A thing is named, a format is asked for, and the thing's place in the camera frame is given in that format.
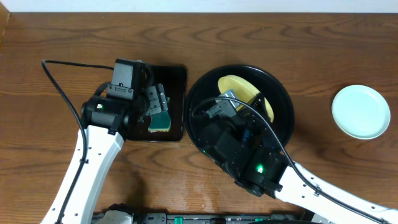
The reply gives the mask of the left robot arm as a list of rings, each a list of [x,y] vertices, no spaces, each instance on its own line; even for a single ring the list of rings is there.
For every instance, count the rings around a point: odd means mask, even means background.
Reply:
[[[156,141],[137,120],[168,110],[161,84],[102,84],[81,108],[75,152],[43,223],[89,223],[111,164],[125,141]]]

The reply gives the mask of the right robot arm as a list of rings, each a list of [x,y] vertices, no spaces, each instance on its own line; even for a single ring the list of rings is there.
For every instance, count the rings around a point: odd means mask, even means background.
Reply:
[[[204,155],[250,194],[305,208],[333,223],[397,223],[397,210],[361,199],[292,160],[265,109],[227,96],[201,100],[190,110],[205,120],[197,136]]]

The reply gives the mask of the yellow plate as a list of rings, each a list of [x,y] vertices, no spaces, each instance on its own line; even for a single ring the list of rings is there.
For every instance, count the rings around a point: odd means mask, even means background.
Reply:
[[[259,96],[259,94],[261,93],[253,84],[236,75],[227,75],[221,77],[218,80],[218,89],[221,93],[220,96],[235,98],[245,103],[249,103],[251,100],[253,100],[256,96]],[[263,102],[266,113],[270,121],[273,123],[274,112],[272,106],[265,97]],[[243,106],[239,105],[237,102],[231,101],[231,103],[238,111],[240,109],[243,109]]]

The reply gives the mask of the light green plate front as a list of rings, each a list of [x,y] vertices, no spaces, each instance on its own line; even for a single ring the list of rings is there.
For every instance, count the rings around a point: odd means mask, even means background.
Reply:
[[[385,98],[365,85],[342,88],[332,101],[331,113],[336,125],[356,139],[377,138],[391,122],[391,111]]]

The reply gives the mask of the green yellow sponge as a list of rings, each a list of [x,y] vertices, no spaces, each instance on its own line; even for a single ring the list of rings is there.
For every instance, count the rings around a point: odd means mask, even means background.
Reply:
[[[163,111],[159,114],[150,115],[150,124],[148,131],[150,133],[168,132],[171,127],[171,117],[168,111]]]

